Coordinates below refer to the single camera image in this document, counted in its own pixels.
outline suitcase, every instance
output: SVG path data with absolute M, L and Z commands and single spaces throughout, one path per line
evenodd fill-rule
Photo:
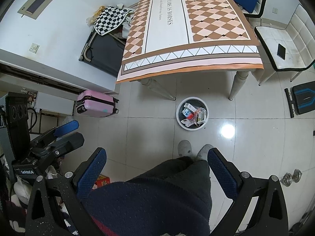
M 119 40 L 111 33 L 99 35 L 93 29 L 83 48 L 79 61 L 83 61 L 117 77 L 125 45 L 125 42 Z
M 78 96 L 77 113 L 85 116 L 106 117 L 118 113 L 118 99 L 93 90 L 86 90 Z

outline blue gripper pad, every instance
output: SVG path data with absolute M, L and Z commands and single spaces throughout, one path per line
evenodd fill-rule
M 68 134 L 71 131 L 74 131 L 78 129 L 79 123 L 77 120 L 73 120 L 71 122 L 66 123 L 65 125 L 62 125 L 55 129 L 54 136 L 55 137 L 61 137 L 65 134 Z
M 95 181 L 106 164 L 106 159 L 106 151 L 102 148 L 78 180 L 77 197 L 79 200 L 82 200 L 89 195 Z
M 235 200 L 238 195 L 237 183 L 212 149 L 208 152 L 208 164 L 222 187 L 226 197 Z

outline pink suitcase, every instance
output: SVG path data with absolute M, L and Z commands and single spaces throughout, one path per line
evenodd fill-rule
M 106 117 L 118 113 L 118 99 L 93 90 L 86 90 L 78 96 L 77 113 L 85 116 Z

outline red stripe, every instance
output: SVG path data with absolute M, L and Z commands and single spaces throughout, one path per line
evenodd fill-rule
M 98 221 L 96 218 L 94 218 L 93 216 L 91 216 L 93 221 L 95 222 L 95 224 L 97 225 L 98 228 L 100 228 L 100 230 L 105 233 L 105 235 L 107 236 L 119 236 L 118 234 L 114 233 L 111 229 L 109 229 L 108 227 L 106 227 L 105 225 L 103 225 L 100 221 Z

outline navy blue sweater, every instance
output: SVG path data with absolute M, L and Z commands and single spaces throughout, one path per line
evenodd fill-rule
M 93 190 L 83 201 L 108 236 L 209 236 L 209 213 L 192 193 L 156 178 L 116 182 Z

